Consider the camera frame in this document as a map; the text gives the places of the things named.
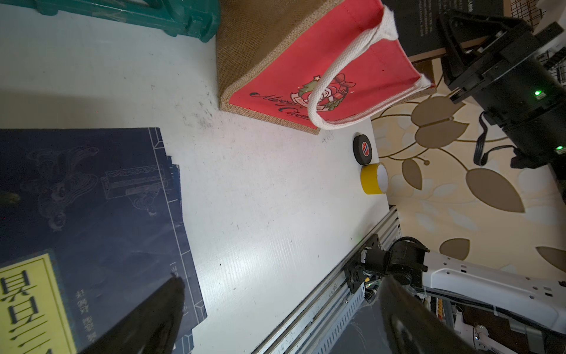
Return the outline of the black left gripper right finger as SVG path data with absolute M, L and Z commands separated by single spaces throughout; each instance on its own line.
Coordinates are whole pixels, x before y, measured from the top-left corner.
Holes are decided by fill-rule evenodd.
M 383 327 L 392 353 L 476 353 L 393 277 L 379 287 Z

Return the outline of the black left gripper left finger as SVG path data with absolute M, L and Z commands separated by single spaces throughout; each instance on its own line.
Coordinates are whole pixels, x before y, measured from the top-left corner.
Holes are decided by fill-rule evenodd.
M 171 278 L 83 353 L 171 353 L 184 315 L 185 283 Z

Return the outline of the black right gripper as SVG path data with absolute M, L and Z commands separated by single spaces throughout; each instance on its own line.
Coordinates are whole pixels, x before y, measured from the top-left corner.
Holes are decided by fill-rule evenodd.
M 445 83 L 453 103 L 564 106 L 565 88 L 536 59 L 565 31 L 553 22 L 534 34 L 523 20 L 447 10 L 439 16 Z

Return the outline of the navy book yellow label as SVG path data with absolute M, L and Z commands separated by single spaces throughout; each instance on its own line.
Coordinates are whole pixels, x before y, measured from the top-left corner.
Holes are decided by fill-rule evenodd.
M 187 277 L 157 128 L 1 131 L 1 351 L 78 353 Z

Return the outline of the burlap canvas bag red front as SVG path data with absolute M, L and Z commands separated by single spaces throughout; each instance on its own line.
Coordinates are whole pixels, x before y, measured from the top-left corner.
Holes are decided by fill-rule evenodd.
M 222 1 L 224 112 L 317 134 L 428 93 L 381 1 Z

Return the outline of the black brown cover book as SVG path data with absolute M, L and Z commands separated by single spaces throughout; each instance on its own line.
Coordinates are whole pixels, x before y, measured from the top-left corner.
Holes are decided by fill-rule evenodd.
M 454 9 L 486 16 L 511 16 L 510 1 L 384 1 L 393 11 L 399 42 L 413 63 L 446 53 L 440 37 L 439 15 Z

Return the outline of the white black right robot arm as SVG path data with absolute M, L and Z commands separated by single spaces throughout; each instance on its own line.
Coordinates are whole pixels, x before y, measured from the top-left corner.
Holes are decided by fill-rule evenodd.
M 563 34 L 448 10 L 435 93 L 371 118 L 402 232 L 433 251 L 565 280 L 565 87 L 536 52 Z

